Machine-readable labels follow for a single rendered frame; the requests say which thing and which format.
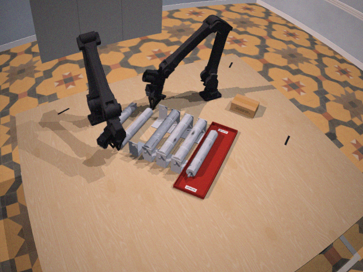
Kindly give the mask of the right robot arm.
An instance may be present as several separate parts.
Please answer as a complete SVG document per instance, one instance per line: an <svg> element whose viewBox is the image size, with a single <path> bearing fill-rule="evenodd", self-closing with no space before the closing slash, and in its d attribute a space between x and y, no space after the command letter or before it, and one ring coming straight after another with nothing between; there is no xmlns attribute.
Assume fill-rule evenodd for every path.
<svg viewBox="0 0 363 272"><path fill-rule="evenodd" d="M121 104L117 103L105 77L97 50L97 45L101 44L98 32L79 35L77 44L79 51L83 53L89 87L86 97L91 114L87 117L92 126L107 122L104 132L96 139L99 147L106 149L110 140L116 142L126 136L119 118L122 112Z"/></svg>

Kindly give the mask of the red rectangular tray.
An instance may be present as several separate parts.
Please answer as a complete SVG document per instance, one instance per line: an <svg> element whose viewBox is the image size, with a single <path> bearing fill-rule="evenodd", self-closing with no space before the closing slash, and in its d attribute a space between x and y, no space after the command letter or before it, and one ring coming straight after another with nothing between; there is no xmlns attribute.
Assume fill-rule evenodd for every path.
<svg viewBox="0 0 363 272"><path fill-rule="evenodd" d="M216 130L218 133L216 141L196 175L194 177L187 177L188 175L186 170L188 166L211 130ZM173 184L173 188L204 199L237 135L237 132L238 131L233 128L212 121L202 140Z"/></svg>

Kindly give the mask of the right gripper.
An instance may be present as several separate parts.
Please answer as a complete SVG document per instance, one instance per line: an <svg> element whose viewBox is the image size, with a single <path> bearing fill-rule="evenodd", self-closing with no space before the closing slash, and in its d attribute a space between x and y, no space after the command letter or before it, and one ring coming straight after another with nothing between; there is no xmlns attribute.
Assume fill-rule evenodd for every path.
<svg viewBox="0 0 363 272"><path fill-rule="evenodd" d="M122 143L123 143L123 141L124 141L124 139L125 139L125 138L126 138L126 136L125 136L122 140L120 140L120 141L116 141L116 142L114 142L114 141L110 140L109 145L110 145L112 148L115 148L115 147L116 147L116 149L119 151L119 150L120 150L120 148L121 148L121 145L122 145ZM113 143L114 145L112 145L112 143Z"/></svg>

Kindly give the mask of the brown cardboard box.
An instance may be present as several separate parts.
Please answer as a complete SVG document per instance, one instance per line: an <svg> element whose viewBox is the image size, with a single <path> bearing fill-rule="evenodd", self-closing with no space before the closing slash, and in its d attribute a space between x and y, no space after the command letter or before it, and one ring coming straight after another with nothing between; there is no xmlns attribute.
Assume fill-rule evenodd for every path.
<svg viewBox="0 0 363 272"><path fill-rule="evenodd" d="M255 111L257 112L259 103L259 101L237 94L231 102L230 110L254 118Z"/></svg>

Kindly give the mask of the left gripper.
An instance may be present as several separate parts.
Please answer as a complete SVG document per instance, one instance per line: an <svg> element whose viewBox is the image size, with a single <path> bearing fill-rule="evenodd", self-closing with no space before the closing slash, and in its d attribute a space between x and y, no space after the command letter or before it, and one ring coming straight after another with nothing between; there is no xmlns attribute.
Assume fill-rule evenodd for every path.
<svg viewBox="0 0 363 272"><path fill-rule="evenodd" d="M148 96L148 95L147 95ZM155 109L155 107L157 106L157 104L161 101L161 100L164 100L166 98L166 95L156 95L156 94L153 94L152 96L148 96L148 99L149 99L149 103L150 103L150 108L152 108L152 110ZM157 101L158 100L158 101ZM152 103L151 103L152 101ZM157 103L156 103L157 101ZM156 105L155 105L156 103ZM155 106L154 106L155 105Z"/></svg>

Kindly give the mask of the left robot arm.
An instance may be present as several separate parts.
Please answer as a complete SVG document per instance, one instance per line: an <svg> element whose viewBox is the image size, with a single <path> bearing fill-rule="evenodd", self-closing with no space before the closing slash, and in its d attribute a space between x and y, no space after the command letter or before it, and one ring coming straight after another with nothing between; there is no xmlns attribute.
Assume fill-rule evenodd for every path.
<svg viewBox="0 0 363 272"><path fill-rule="evenodd" d="M225 22L225 23L224 23ZM201 82L204 82L204 91L200 91L199 95L205 100L210 101L221 98L222 94L218 91L218 65L222 56L222 52L226 43L227 36L233 30L231 25L215 15L209 15L204 21L202 26L192 34L176 51L164 59L159 64L158 70L147 69L142 76L143 82L146 84L146 95L152 96L153 94L161 95L163 85L169 75L175 70L178 64L211 33L216 33L216 38L212 47L206 68L201 72ZM208 26L208 25L209 26ZM156 84L154 84L156 83ZM162 85L162 86L158 86ZM212 89L210 89L212 88ZM218 91L218 93L217 93Z"/></svg>

